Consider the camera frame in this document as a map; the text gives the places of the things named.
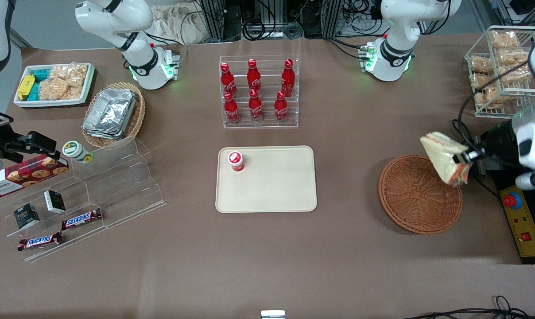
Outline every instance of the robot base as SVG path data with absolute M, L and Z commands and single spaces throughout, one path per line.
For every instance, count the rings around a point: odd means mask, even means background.
M 401 78 L 401 75 L 409 68 L 411 57 L 405 60 L 405 62 L 400 59 L 399 66 L 391 66 L 380 51 L 380 46 L 384 40 L 384 38 L 379 38 L 374 42 L 368 42 L 365 47 L 358 49 L 359 56 L 368 59 L 367 61 L 361 61 L 360 65 L 362 71 L 371 73 L 377 79 L 392 82 Z
M 158 53 L 158 62 L 148 75 L 137 75 L 130 67 L 134 80 L 144 89 L 159 89 L 167 84 L 168 81 L 177 78 L 178 56 L 176 56 L 177 61 L 174 61 L 176 59 L 174 59 L 170 50 L 164 50 L 160 47 L 155 47 L 154 50 Z

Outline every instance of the aluminum foil container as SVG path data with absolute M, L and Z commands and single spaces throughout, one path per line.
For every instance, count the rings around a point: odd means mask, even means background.
M 137 96 L 129 89 L 104 89 L 94 101 L 82 129 L 104 139 L 124 137 Z

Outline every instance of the wicker basket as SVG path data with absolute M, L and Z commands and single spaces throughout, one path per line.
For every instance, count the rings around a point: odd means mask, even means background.
M 126 135 L 124 135 L 124 137 L 138 135 L 138 132 L 142 128 L 143 117 L 144 115 L 146 115 L 146 102 L 144 101 L 140 90 L 130 83 L 123 83 L 123 82 L 110 84 L 104 89 L 129 89 L 138 95 L 135 109 L 132 112 L 132 117 L 130 117 L 130 122 L 128 123 L 128 129 L 126 129 Z M 100 92 L 102 92 L 102 90 L 96 93 L 96 95 L 92 98 L 89 104 L 89 108 L 87 109 L 87 112 L 85 114 L 85 119 L 89 115 L 92 109 L 92 105 L 94 104 L 94 101 L 96 100 L 96 98 L 100 95 Z M 87 140 L 87 142 L 89 142 L 89 144 L 94 147 L 101 148 L 101 147 L 105 147 L 107 145 L 110 145 L 118 141 L 118 140 L 103 139 L 101 137 L 90 136 L 87 133 L 85 133 L 84 130 L 83 130 L 83 135 L 85 136 L 85 139 Z
M 397 224 L 417 234 L 437 234 L 456 223 L 462 192 L 439 178 L 428 157 L 405 155 L 380 174 L 378 192 L 385 211 Z

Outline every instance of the teal package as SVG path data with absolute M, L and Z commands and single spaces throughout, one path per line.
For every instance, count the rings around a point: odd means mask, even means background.
M 39 83 L 34 83 L 31 87 L 31 92 L 27 97 L 27 101 L 39 101 Z
M 35 81 L 36 82 L 41 82 L 41 81 L 47 79 L 47 77 L 49 77 L 49 73 L 50 72 L 51 72 L 51 70 L 49 70 L 49 69 L 33 71 L 33 76 L 35 77 Z

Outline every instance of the brown tabletop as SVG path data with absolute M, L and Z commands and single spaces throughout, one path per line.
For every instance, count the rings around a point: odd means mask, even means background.
M 153 152 L 166 206 L 35 263 L 22 261 L 0 216 L 0 318 L 245 319 L 284 309 L 290 319 L 396 319 L 493 307 L 492 295 L 535 315 L 535 266 L 519 265 L 503 210 L 480 186 L 462 188 L 462 216 L 432 236 L 397 226 L 376 192 L 389 160 L 424 154 L 420 136 L 456 137 L 450 119 L 470 94 L 460 62 L 478 36 L 422 37 L 411 68 L 393 83 L 362 74 L 322 40 L 192 45 L 178 81 L 143 90 L 138 137 Z M 288 53 L 301 59 L 300 127 L 223 129 L 219 56 Z M 95 91 L 132 82 L 115 49 L 23 56 L 24 66 L 93 63 Z M 35 129 L 59 143 L 84 140 L 84 113 L 10 107 L 17 132 Z M 465 121 L 473 133 L 495 123 Z M 218 151 L 269 145 L 313 148 L 316 210 L 218 213 Z

